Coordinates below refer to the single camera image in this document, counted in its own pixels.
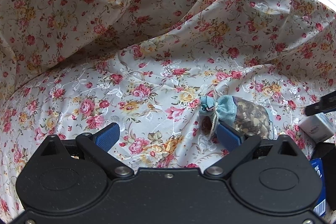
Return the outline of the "light blue white small box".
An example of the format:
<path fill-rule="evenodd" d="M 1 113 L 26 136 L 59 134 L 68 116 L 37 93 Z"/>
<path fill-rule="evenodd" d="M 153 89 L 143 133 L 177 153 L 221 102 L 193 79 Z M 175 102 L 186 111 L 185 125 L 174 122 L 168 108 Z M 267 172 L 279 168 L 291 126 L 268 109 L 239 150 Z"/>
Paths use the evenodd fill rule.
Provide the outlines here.
<path fill-rule="evenodd" d="M 335 134 L 335 126 L 323 113 L 303 118 L 298 126 L 315 143 L 324 142 Z"/>

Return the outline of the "floral fabric cover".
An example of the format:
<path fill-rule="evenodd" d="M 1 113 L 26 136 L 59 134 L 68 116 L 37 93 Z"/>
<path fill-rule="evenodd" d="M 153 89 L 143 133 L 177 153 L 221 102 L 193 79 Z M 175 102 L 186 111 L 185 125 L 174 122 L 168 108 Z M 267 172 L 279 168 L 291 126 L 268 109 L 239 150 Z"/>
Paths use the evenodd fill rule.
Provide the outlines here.
<path fill-rule="evenodd" d="M 270 137 L 335 89 L 335 12 L 317 0 L 1 0 L 1 219 L 41 142 L 115 122 L 133 169 L 207 168 L 228 154 L 202 96 L 264 106 Z"/>

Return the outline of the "light blue drawstring sachet pouch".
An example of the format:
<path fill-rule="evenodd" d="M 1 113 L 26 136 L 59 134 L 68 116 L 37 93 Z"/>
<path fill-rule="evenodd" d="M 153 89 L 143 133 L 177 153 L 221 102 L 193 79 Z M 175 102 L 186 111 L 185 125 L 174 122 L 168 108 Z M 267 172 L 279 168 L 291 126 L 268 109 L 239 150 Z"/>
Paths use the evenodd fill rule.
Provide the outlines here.
<path fill-rule="evenodd" d="M 202 96 L 200 103 L 200 115 L 211 121 L 210 136 L 216 133 L 220 124 L 226 124 L 243 135 L 269 137 L 271 122 L 263 106 L 229 95 Z"/>

